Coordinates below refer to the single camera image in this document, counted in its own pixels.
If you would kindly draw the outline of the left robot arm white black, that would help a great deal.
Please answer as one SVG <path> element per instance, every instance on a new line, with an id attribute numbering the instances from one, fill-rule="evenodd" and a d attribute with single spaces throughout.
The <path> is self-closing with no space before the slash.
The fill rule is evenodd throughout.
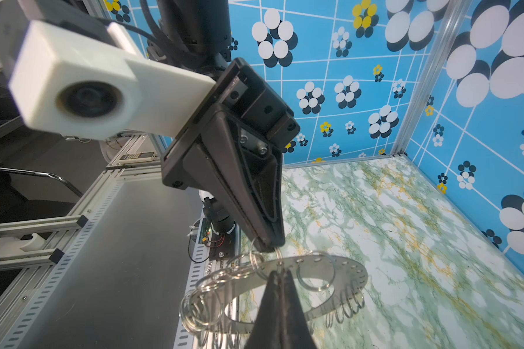
<path id="1" fill-rule="evenodd" d="M 166 151 L 163 183 L 214 195 L 259 252 L 283 246 L 282 152 L 300 130 L 293 111 L 245 60 L 226 60 L 226 1 L 158 5 L 161 18 L 154 20 L 141 2 L 160 60 L 213 83 Z"/>

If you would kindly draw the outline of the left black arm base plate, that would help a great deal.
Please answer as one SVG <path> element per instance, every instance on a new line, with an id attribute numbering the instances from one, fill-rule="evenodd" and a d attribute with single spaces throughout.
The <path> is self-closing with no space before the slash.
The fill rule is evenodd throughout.
<path id="1" fill-rule="evenodd" d="M 211 234 L 210 240 L 206 244 L 208 248 L 208 260 L 230 260 L 239 251 L 240 230 L 237 227 L 229 234 Z"/>

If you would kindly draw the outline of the left rear aluminium post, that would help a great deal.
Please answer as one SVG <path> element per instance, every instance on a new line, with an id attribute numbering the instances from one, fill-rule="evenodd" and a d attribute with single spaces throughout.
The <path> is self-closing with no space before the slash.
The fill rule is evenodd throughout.
<path id="1" fill-rule="evenodd" d="M 435 87 L 443 64 L 448 58 L 450 49 L 464 22 L 470 4 L 471 1 L 464 0 L 448 2 L 445 17 L 433 42 L 430 55 L 417 80 L 417 85 L 408 105 L 408 111 L 392 147 L 391 156 L 401 156 L 406 152 L 411 136 L 419 123 L 426 102 Z"/>

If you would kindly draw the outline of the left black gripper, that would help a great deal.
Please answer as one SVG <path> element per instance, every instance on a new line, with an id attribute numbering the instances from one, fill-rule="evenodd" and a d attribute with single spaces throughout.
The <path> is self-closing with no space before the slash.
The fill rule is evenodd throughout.
<path id="1" fill-rule="evenodd" d="M 259 252 L 285 244 L 282 150 L 300 126 L 242 58 L 233 60 L 162 158 L 162 182 L 206 190 Z"/>

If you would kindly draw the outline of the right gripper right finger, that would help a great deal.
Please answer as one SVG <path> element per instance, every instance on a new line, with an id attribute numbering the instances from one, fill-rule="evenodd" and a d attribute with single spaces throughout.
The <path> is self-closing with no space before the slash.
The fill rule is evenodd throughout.
<path id="1" fill-rule="evenodd" d="M 281 346 L 282 348 L 316 348 L 298 298 L 293 275 L 281 270 Z"/>

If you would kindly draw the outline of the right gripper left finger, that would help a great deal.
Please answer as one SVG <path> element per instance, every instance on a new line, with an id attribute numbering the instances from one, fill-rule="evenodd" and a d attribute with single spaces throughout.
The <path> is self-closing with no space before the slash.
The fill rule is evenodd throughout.
<path id="1" fill-rule="evenodd" d="M 246 349 L 281 348 L 281 273 L 272 271 L 261 300 L 253 330 L 245 344 Z"/>

